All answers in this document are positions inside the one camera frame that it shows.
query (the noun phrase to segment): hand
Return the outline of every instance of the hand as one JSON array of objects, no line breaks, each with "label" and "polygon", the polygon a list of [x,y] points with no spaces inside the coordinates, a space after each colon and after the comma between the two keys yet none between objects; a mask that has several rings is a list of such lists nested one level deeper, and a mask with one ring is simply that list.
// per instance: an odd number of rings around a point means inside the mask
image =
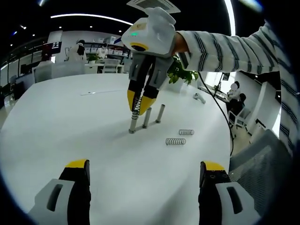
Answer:
[{"label": "hand", "polygon": [[183,38],[183,36],[179,33],[175,33],[175,46],[174,49],[172,51],[172,55],[174,55],[175,53],[185,53],[188,52],[188,45],[185,41],[185,39]]}]

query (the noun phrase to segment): striped sleeve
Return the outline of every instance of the striped sleeve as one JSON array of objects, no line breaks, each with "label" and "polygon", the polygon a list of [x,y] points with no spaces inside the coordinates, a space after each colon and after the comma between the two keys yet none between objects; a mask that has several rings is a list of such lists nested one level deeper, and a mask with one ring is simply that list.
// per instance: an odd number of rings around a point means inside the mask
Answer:
[{"label": "striped sleeve", "polygon": [[190,59],[186,70],[245,71],[252,74],[279,70],[273,44],[266,35],[266,26],[249,37],[231,37],[205,31],[178,33],[184,37],[189,48]]}]

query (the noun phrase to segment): black cable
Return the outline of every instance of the black cable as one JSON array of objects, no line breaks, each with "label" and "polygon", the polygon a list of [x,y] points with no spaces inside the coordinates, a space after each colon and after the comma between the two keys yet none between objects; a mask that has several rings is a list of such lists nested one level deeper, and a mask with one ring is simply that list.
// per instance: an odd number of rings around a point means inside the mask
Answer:
[{"label": "black cable", "polygon": [[221,75],[221,77],[220,77],[219,83],[217,84],[217,88],[215,89],[215,93],[214,93],[214,96],[213,96],[213,97],[216,96],[216,93],[217,93],[217,91],[218,91],[219,85],[220,85],[220,83],[221,83],[222,76],[223,76],[223,73],[222,73],[222,75]]},{"label": "black cable", "polygon": [[201,74],[200,74],[199,72],[198,72],[198,75],[199,75],[199,77],[200,77],[200,79],[201,79],[201,82],[202,82],[203,85],[206,87],[207,91],[210,93],[210,95],[212,96],[212,98],[215,100],[215,102],[216,102],[216,104],[218,105],[219,109],[221,110],[223,116],[225,117],[225,120],[226,120],[227,125],[228,125],[228,127],[229,127],[230,137],[231,137],[231,142],[232,142],[232,148],[231,148],[231,152],[230,152],[230,156],[231,156],[232,153],[233,153],[233,134],[232,134],[231,129],[230,129],[229,121],[228,121],[228,119],[227,119],[227,117],[226,117],[224,111],[222,110],[221,106],[219,105],[219,103],[218,103],[217,100],[215,99],[215,96],[211,93],[211,91],[208,89],[208,87],[207,87],[206,84],[204,83],[204,81],[203,81],[203,79],[202,79],[202,77],[201,77]]}]

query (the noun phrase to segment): striped shirt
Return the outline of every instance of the striped shirt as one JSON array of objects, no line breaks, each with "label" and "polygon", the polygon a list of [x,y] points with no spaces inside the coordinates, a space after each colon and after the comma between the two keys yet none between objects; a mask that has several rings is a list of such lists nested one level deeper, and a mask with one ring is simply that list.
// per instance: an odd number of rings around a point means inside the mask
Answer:
[{"label": "striped shirt", "polygon": [[271,27],[266,23],[249,37],[230,37],[205,31],[178,33],[189,48],[186,70],[244,71],[257,75],[280,72],[282,111],[279,139],[292,155],[298,140],[299,96],[291,64]]}]

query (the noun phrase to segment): black ceiling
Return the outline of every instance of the black ceiling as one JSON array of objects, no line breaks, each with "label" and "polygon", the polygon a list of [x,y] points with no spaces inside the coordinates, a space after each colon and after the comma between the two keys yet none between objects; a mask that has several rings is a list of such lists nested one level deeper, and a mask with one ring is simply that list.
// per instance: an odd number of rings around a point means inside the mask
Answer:
[{"label": "black ceiling", "polygon": [[[105,15],[134,23],[144,12],[127,6],[129,0],[44,0],[40,7],[40,0],[6,0],[6,14],[1,14],[3,28],[1,31],[4,42],[0,59],[11,53],[16,47],[36,38],[47,37],[50,31],[58,30],[93,30],[112,34],[122,34],[129,25],[112,20],[95,17],[60,17],[50,19],[52,15],[67,13],[86,13]],[[177,30],[205,30],[208,32],[230,35],[229,17],[224,0],[170,0],[181,12],[172,14],[177,21]],[[238,0],[231,0],[235,15],[236,34],[249,36],[257,31],[264,23],[263,16],[247,8]],[[280,88],[278,79],[268,81]]]}]

